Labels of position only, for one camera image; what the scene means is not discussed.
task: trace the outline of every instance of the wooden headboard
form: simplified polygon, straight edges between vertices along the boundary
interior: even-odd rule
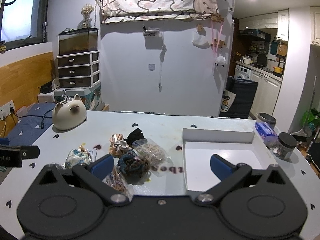
[[[29,57],[0,67],[0,106],[13,100],[15,108],[18,110],[23,106],[37,103],[38,87],[52,80],[53,73],[53,52]],[[12,115],[7,117],[6,135],[16,122],[16,117]],[[0,121],[0,133],[3,127],[4,120]]]

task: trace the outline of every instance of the pink strap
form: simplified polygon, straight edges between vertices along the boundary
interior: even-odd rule
[[[211,20],[211,33],[212,33],[212,50],[213,50],[213,57],[216,59],[218,57],[218,48],[219,48],[219,43],[220,43],[220,38],[221,38],[221,33],[223,29],[223,22],[221,22],[220,26],[220,32],[218,33],[218,42],[217,42],[217,47],[214,44],[214,37],[213,37],[213,20]]]

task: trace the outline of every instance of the fish tank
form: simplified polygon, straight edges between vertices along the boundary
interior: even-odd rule
[[[83,28],[59,34],[59,55],[70,55],[98,50],[97,28]]]

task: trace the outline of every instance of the cabinet handle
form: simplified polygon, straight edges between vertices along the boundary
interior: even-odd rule
[[[312,43],[313,43],[314,45],[320,46],[319,42],[312,41]]]

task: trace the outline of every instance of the blue bedding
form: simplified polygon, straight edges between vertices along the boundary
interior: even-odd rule
[[[53,103],[34,104],[27,115],[44,115],[45,112],[54,109]],[[41,117],[24,117],[8,134],[7,138],[11,146],[32,145],[52,125],[52,119],[44,119],[44,129],[40,128]]]

